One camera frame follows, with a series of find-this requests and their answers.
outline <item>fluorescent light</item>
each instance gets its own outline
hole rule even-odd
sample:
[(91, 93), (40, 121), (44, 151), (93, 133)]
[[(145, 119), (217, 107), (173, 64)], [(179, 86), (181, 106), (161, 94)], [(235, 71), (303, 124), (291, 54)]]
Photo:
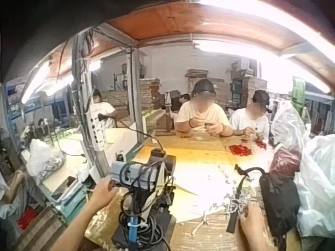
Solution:
[(200, 0), (200, 3), (254, 15), (275, 22), (306, 39), (335, 63), (335, 46), (333, 44), (300, 20), (274, 6), (257, 0)]
[(64, 88), (66, 85), (71, 85), (72, 82), (73, 82), (73, 76), (72, 75), (69, 75), (69, 76), (59, 80), (57, 82), (57, 84), (55, 83), (53, 86), (50, 87), (50, 89), (48, 89), (46, 91), (47, 96), (53, 95), (55, 92)]
[(93, 72), (99, 69), (100, 67), (101, 67), (101, 60), (97, 60), (97, 61), (91, 62), (88, 69), (90, 72)]
[(45, 62), (40, 67), (35, 77), (33, 77), (32, 81), (28, 83), (28, 87), (25, 93), (23, 94), (21, 100), (23, 104), (25, 104), (28, 101), (33, 92), (42, 84), (43, 79), (49, 74), (49, 72), (50, 72), (49, 62)]
[(315, 77), (291, 60), (280, 58), (269, 50), (253, 45), (241, 45), (220, 41), (194, 40), (194, 43), (195, 47), (202, 51), (244, 56), (246, 58), (261, 61), (262, 65), (264, 65), (264, 67), (262, 67), (262, 75), (266, 74), (267, 72), (265, 71), (267, 70), (268, 76), (270, 76), (273, 81), (276, 81), (276, 84), (274, 85), (278, 85), (278, 88), (287, 89), (287, 85), (292, 84), (292, 82), (287, 83), (284, 79), (289, 79), (289, 76), (296, 76), (310, 82), (325, 93), (330, 92), (329, 87), (319, 78)]

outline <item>plastic bag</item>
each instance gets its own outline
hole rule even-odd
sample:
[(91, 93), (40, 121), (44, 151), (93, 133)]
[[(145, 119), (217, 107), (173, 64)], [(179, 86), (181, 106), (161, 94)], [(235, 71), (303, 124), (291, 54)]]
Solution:
[(36, 178), (37, 184), (59, 169), (64, 161), (65, 155), (59, 149), (40, 140), (31, 140), (27, 170)]
[(270, 173), (294, 177), (294, 173), (299, 171), (302, 151), (310, 133), (310, 118), (306, 110), (302, 118), (291, 101), (282, 102), (271, 125), (274, 143), (280, 145), (275, 148)]
[(298, 229), (302, 237), (335, 237), (335, 135), (317, 136), (303, 152), (296, 173), (301, 206)]

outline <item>white t-shirt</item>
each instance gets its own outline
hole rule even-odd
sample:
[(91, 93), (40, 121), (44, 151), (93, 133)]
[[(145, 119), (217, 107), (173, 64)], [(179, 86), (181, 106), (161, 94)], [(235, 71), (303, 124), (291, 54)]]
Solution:
[[(107, 102), (101, 102), (101, 113), (102, 114), (108, 114), (108, 113), (112, 113), (113, 111), (115, 111), (115, 108)], [(114, 119), (106, 119), (105, 121), (102, 121), (104, 123), (105, 128), (114, 128), (115, 127), (115, 121)]]
[[(207, 111), (200, 114), (201, 117), (205, 118), (205, 123), (222, 123), (224, 125), (230, 126), (227, 116), (224, 110), (218, 104), (212, 104)], [(196, 111), (191, 106), (190, 102), (187, 101), (181, 106), (178, 117), (175, 122), (185, 122), (196, 116)], [(205, 132), (205, 126), (192, 128), (191, 131), (201, 131)]]
[(266, 116), (259, 117), (255, 120), (250, 119), (247, 116), (246, 109), (236, 110), (230, 117), (230, 123), (233, 130), (243, 130), (247, 127), (256, 129), (256, 132), (261, 132), (264, 134), (266, 140), (269, 139), (269, 120)]

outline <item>black bag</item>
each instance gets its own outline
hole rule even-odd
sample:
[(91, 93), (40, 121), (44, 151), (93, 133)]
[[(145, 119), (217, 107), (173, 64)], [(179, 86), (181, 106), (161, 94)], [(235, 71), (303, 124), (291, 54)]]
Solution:
[[(293, 179), (280, 174), (265, 173), (259, 167), (243, 170), (236, 164), (235, 170), (244, 176), (238, 185), (236, 199), (240, 197), (242, 184), (245, 178), (249, 177), (248, 173), (254, 170), (259, 170), (262, 173), (260, 187), (269, 228), (271, 234), (275, 237), (275, 244), (279, 247), (279, 250), (285, 251), (286, 234), (296, 225), (297, 213), (300, 207), (300, 199)], [(237, 217), (238, 212), (230, 215), (227, 232), (235, 232)]]

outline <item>workbench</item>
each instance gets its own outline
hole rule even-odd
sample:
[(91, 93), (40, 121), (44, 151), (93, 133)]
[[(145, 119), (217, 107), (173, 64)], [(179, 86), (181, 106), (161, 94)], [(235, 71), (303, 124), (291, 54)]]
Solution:
[[(213, 138), (208, 135), (202, 135), (201, 139), (199, 137), (199, 135), (190, 139), (181, 139), (178, 136), (159, 137), (166, 153), (176, 156), (177, 160), (174, 173), (176, 177), (175, 197), (173, 205), (170, 207), (171, 214), (176, 218), (177, 224), (170, 241), (171, 248), (173, 251), (248, 250), (243, 234), (241, 234), (238, 227), (235, 234), (226, 232), (230, 215), (222, 211), (209, 215), (207, 219), (210, 224), (202, 225), (195, 236), (191, 236), (191, 232), (201, 222), (197, 207), (201, 207), (202, 201), (197, 194), (189, 190), (194, 189), (195, 192), (198, 192), (197, 187), (202, 187), (203, 184), (196, 179), (199, 174), (203, 172), (206, 175), (211, 170), (217, 171), (218, 169), (223, 170), (225, 174), (229, 174), (230, 178), (236, 181), (237, 186), (242, 177), (233, 170), (236, 163), (244, 169), (260, 166), (265, 171), (268, 171), (273, 158), (272, 149), (261, 150), (252, 140), (242, 142), (239, 136)], [(229, 150), (229, 146), (232, 144), (247, 145), (252, 149), (253, 154), (249, 156), (232, 155)], [(147, 139), (144, 147), (134, 160), (146, 163), (151, 150), (156, 147), (158, 147), (156, 143), (152, 142), (151, 139)], [(259, 186), (257, 175), (254, 175), (252, 186), (255, 189)], [(215, 196), (219, 191), (209, 190), (206, 192), (208, 195)], [(116, 250), (111, 242), (111, 237), (118, 226), (119, 202), (121, 198), (122, 194), (119, 194), (106, 208), (99, 211), (93, 217), (85, 233), (86, 238), (106, 250)], [(268, 250), (277, 250), (271, 241), (269, 229), (267, 230), (269, 236)], [(299, 251), (300, 242), (296, 231), (292, 230), (287, 237), (287, 250)]]

